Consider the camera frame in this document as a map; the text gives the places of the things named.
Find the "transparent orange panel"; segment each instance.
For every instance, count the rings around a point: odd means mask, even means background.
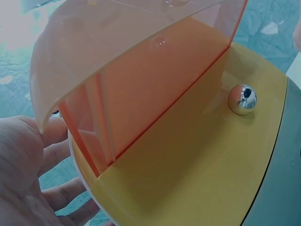
[[[59,105],[102,173],[229,48],[246,0],[69,0],[35,44],[41,130]]]
[[[213,5],[136,45],[100,71],[117,156],[228,48],[244,6],[244,0]]]

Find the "hand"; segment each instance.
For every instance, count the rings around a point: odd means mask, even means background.
[[[67,128],[52,118],[45,133],[34,119],[0,119],[0,222],[3,226],[83,226],[99,211],[91,199],[68,216],[55,211],[85,191],[75,178],[41,191],[39,176],[70,156]]]

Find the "yellow base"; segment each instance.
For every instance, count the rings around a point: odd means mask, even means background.
[[[238,84],[257,92],[250,115],[227,106]],[[80,171],[121,226],[238,226],[269,163],[286,86],[276,67],[233,44],[98,179],[74,145]]]

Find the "floor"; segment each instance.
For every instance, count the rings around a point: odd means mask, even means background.
[[[28,81],[32,47],[49,15],[62,2],[51,1],[23,15],[0,13],[0,117],[20,114],[33,117]],[[287,72],[301,87],[301,54],[297,56],[292,39],[298,18],[299,0],[249,0],[235,42]],[[56,186],[76,175],[72,160],[67,159],[40,179],[41,186],[43,189]],[[70,213],[88,198],[88,194],[81,195],[59,214]],[[87,225],[98,226],[104,221],[106,217],[100,213]]]

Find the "metal ball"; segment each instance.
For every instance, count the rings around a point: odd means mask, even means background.
[[[257,95],[254,89],[248,85],[234,87],[228,96],[229,108],[238,115],[251,113],[257,104]]]

